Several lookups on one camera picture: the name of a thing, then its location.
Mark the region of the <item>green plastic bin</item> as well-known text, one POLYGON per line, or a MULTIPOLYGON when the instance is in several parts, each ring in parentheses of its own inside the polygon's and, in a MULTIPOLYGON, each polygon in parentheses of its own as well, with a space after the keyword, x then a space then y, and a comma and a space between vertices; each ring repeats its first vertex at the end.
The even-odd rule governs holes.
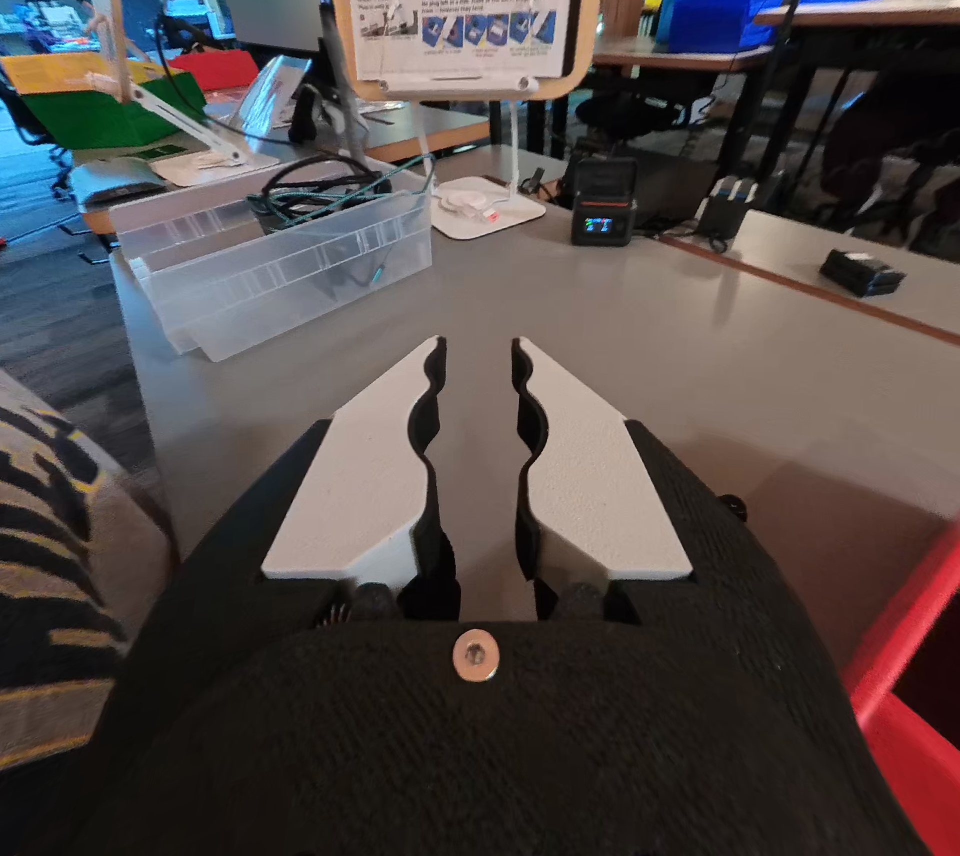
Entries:
POLYGON ((120 104, 96 90, 28 94, 25 105, 67 150, 141 147, 180 129, 137 103, 120 104))

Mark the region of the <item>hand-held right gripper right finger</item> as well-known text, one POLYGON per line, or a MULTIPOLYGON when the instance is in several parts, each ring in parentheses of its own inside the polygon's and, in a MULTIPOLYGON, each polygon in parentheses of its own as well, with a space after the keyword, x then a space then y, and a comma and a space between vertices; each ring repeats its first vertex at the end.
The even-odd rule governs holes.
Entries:
POLYGON ((514 544, 540 620, 585 586, 687 580, 693 565, 616 407, 531 340, 511 342, 518 480, 514 544))

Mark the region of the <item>charging case with red stripe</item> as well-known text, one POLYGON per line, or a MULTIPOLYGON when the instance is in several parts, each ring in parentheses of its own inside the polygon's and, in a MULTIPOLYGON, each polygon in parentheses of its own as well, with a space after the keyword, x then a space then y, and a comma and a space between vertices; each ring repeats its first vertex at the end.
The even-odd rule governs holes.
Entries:
POLYGON ((640 164, 634 156, 586 157, 574 172, 570 242, 581 248, 623 248, 638 216, 640 164))

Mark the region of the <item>white stand base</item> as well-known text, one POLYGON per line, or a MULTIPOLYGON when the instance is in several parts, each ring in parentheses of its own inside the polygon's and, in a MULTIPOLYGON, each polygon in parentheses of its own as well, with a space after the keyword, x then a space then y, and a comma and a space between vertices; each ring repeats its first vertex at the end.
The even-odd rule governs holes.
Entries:
POLYGON ((471 242, 498 231, 533 222, 546 213, 545 205, 520 191, 518 105, 510 102, 510 181, 506 186, 491 177, 467 176, 430 188, 431 226, 456 242, 471 242))

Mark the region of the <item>red plastic bin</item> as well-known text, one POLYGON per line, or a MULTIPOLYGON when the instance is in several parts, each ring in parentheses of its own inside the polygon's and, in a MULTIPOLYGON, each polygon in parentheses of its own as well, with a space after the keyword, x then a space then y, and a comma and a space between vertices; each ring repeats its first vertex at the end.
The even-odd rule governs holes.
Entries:
POLYGON ((959 522, 931 546, 843 674, 872 757, 931 853, 959 853, 959 522))
POLYGON ((189 73, 204 93, 247 88, 259 74, 253 57, 237 49, 192 51, 172 58, 169 65, 176 71, 189 73))

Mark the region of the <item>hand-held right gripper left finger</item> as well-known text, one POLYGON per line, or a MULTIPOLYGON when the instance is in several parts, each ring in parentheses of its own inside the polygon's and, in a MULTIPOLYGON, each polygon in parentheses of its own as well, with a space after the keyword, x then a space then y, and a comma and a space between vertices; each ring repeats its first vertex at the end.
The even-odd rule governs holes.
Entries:
POLYGON ((448 343, 433 336, 330 419, 261 564, 273 581, 384 586, 409 619, 457 620, 460 585, 427 449, 448 343))

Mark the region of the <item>small black box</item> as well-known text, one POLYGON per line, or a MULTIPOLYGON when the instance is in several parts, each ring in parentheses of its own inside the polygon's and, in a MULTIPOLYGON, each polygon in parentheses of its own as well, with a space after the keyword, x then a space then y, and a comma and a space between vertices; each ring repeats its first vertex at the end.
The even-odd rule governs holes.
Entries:
POLYGON ((857 298, 893 294, 906 273, 898 271, 865 252, 831 250, 819 274, 857 298))

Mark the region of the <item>yellow plastic bin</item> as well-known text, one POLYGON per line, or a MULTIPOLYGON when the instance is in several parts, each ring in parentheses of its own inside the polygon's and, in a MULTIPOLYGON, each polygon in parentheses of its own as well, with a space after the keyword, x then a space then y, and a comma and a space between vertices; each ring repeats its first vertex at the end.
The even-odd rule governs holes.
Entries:
POLYGON ((2 56, 1 64, 9 85, 23 98, 77 92, 121 98, 118 65, 98 53, 2 56))

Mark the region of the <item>wooden side table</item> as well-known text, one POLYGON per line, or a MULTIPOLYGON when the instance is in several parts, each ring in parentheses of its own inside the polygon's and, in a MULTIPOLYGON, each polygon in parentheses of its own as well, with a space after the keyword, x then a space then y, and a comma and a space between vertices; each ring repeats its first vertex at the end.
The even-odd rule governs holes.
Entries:
POLYGON ((958 0, 867 0, 813 3, 761 10, 753 20, 776 30, 774 49, 766 63, 759 95, 749 111, 743 146, 747 146, 762 105, 763 95, 779 68, 783 54, 796 65, 794 81, 774 121, 755 177, 770 178, 786 151, 810 86, 817 73, 837 70, 830 99, 819 118, 804 156, 794 171, 787 204, 806 173, 814 151, 836 114, 851 75, 856 73, 958 75, 958 0))

